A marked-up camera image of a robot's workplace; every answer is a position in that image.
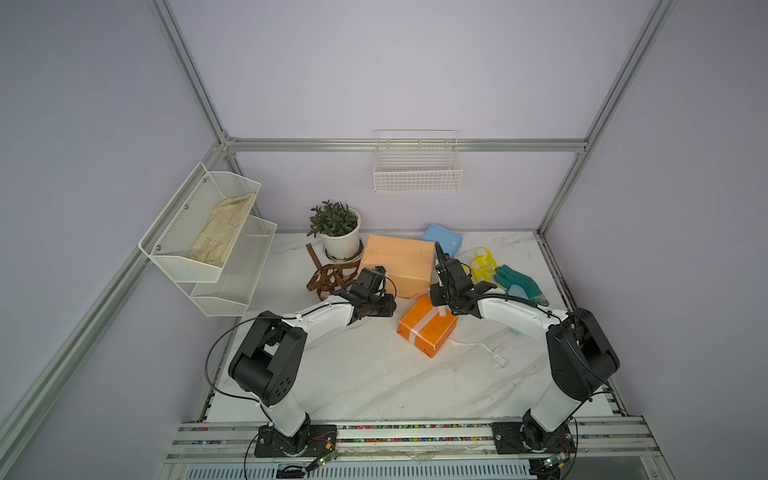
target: wire basket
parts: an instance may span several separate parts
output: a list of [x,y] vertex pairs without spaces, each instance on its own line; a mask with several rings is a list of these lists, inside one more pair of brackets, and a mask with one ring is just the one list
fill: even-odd
[[277,225],[249,215],[216,283],[198,283],[190,299],[207,316],[242,316],[248,310]]
[[[260,186],[258,182],[231,172],[206,170],[154,248],[145,253],[174,282],[217,282],[232,254],[234,244],[224,256],[223,266],[187,258],[190,248],[205,227],[210,212],[219,202],[227,197],[257,194]],[[253,208],[255,200],[254,196],[248,210]],[[245,220],[239,225],[236,238],[240,236],[244,224]]]
[[377,130],[378,194],[455,193],[462,182],[456,130]]

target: blue box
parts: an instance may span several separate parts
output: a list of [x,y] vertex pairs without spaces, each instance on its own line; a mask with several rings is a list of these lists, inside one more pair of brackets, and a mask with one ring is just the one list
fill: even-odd
[[430,225],[427,231],[422,235],[422,240],[426,242],[440,243],[442,251],[447,253],[451,258],[453,258],[458,253],[458,249],[462,247],[462,238],[463,237],[458,233],[440,227],[436,223]]

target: rubber glove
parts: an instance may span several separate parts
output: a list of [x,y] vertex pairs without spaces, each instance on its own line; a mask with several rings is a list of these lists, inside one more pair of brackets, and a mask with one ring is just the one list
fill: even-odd
[[541,306],[549,306],[547,297],[544,296],[536,282],[528,275],[517,272],[507,265],[502,265],[496,268],[494,279],[496,280],[496,283],[503,286],[505,289],[508,289],[512,285],[519,285],[530,300],[533,300]]

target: marble surface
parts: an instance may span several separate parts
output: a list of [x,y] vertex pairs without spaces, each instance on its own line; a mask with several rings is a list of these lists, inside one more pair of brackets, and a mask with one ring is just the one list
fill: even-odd
[[[419,238],[421,233],[389,232]],[[564,302],[532,232],[460,232],[457,255],[464,263],[475,249],[487,247],[498,265],[508,264],[531,276],[552,308]],[[361,233],[363,241],[367,234]],[[291,314],[318,302],[306,289],[315,267],[304,245],[312,242],[323,263],[322,243],[303,233],[278,233],[244,318],[264,310]],[[461,316],[452,340],[484,343],[507,360],[501,367],[482,346],[447,342],[434,359],[397,335],[400,316],[416,299],[398,298],[392,318],[369,317],[320,337],[307,346],[293,392],[313,420],[471,419],[522,416],[551,381],[546,347],[500,323]],[[225,365],[250,324],[236,334]],[[217,386],[244,392],[225,371]],[[577,416],[613,415],[605,396],[595,396]],[[208,422],[259,422],[265,417],[253,402],[214,395]]]

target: beige cloth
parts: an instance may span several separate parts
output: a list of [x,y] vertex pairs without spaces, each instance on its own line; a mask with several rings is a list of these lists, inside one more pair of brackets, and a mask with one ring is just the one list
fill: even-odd
[[255,197],[256,194],[228,197],[216,205],[210,212],[203,231],[192,243],[187,258],[213,266],[223,266]]

